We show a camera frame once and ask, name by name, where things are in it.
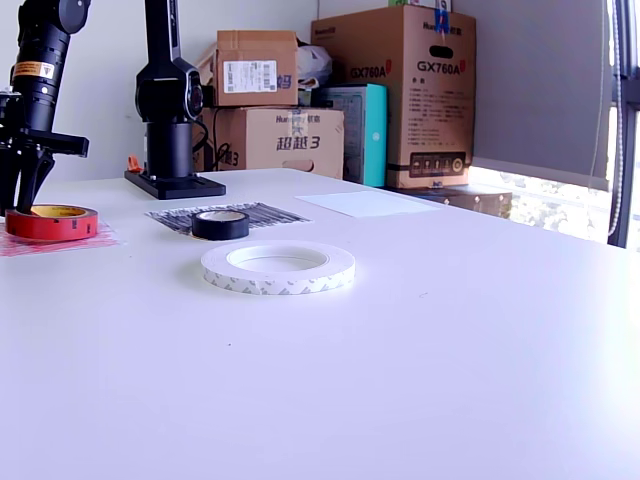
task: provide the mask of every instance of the window frame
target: window frame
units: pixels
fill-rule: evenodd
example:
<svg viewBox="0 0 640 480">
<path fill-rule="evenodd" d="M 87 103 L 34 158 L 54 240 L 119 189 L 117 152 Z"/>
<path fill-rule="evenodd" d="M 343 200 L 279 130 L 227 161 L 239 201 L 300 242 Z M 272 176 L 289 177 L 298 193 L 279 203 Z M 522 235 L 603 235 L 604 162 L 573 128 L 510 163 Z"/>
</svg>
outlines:
<svg viewBox="0 0 640 480">
<path fill-rule="evenodd" d="M 613 0 L 617 7 L 617 26 L 620 42 L 620 79 L 622 85 L 622 158 L 624 166 L 620 170 L 616 158 L 613 181 L 613 203 L 611 208 L 611 225 L 615 216 L 618 196 L 621 194 L 620 216 L 618 225 L 609 237 L 609 245 L 627 248 L 629 228 L 631 225 L 631 206 L 633 195 L 633 177 L 636 158 L 637 115 L 640 112 L 640 70 L 637 61 L 637 32 L 634 0 Z M 613 102 L 617 101 L 614 71 Z M 619 191 L 622 176 L 622 191 Z"/>
</svg>

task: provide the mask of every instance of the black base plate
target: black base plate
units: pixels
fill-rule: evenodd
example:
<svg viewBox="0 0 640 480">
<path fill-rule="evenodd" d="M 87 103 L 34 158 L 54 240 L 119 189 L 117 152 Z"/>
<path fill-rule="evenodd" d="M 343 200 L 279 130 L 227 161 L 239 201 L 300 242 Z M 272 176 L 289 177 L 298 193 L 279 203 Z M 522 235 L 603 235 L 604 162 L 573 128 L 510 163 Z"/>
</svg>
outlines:
<svg viewBox="0 0 640 480">
<path fill-rule="evenodd" d="M 196 176 L 151 180 L 144 173 L 124 172 L 124 178 L 158 200 L 221 197 L 227 193 L 224 185 Z"/>
</svg>

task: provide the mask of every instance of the orange object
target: orange object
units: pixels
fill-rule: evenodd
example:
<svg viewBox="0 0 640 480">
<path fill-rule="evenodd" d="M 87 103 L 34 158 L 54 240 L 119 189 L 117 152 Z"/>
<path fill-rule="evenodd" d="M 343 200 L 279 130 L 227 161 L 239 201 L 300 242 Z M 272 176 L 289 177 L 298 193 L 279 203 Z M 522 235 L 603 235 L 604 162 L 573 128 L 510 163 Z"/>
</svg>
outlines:
<svg viewBox="0 0 640 480">
<path fill-rule="evenodd" d="M 138 157 L 135 155 L 130 155 L 127 163 L 129 164 L 128 169 L 130 172 L 142 173 L 144 170 L 138 163 Z"/>
<path fill-rule="evenodd" d="M 6 230 L 10 235 L 30 240 L 84 240 L 98 234 L 98 212 L 66 205 L 36 205 L 31 215 L 9 210 Z"/>
</svg>

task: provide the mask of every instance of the robotic arm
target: robotic arm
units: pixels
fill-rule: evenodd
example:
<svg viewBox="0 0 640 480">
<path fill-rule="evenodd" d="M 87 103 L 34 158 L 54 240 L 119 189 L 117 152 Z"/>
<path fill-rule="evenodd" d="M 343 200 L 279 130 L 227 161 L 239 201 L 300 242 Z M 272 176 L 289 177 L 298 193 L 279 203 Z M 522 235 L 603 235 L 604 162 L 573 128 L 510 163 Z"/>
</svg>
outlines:
<svg viewBox="0 0 640 480">
<path fill-rule="evenodd" d="M 71 35 L 91 0 L 26 0 L 10 91 L 0 92 L 0 215 L 28 214 L 53 155 L 86 157 L 89 141 L 51 132 Z M 147 124 L 147 161 L 125 177 L 160 199 L 224 195 L 193 173 L 192 122 L 203 108 L 198 71 L 180 57 L 177 0 L 145 0 L 149 63 L 138 74 L 136 105 Z M 20 178 L 17 204 L 15 194 Z"/>
<path fill-rule="evenodd" d="M 26 0 L 18 12 L 20 53 L 12 91 L 0 92 L 0 215 L 31 212 L 53 169 L 54 153 L 86 156 L 85 138 L 51 133 L 71 35 L 87 21 L 91 0 Z"/>
</svg>

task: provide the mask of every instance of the yellow warning label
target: yellow warning label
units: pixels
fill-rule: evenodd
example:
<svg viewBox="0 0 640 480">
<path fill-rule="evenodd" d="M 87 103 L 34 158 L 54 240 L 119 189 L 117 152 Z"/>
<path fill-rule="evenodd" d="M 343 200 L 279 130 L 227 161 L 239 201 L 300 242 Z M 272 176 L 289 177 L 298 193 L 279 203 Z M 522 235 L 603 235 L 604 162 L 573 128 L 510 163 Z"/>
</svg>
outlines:
<svg viewBox="0 0 640 480">
<path fill-rule="evenodd" d="M 20 62 L 13 69 L 13 78 L 15 77 L 42 77 L 53 79 L 55 66 L 44 62 Z"/>
</svg>

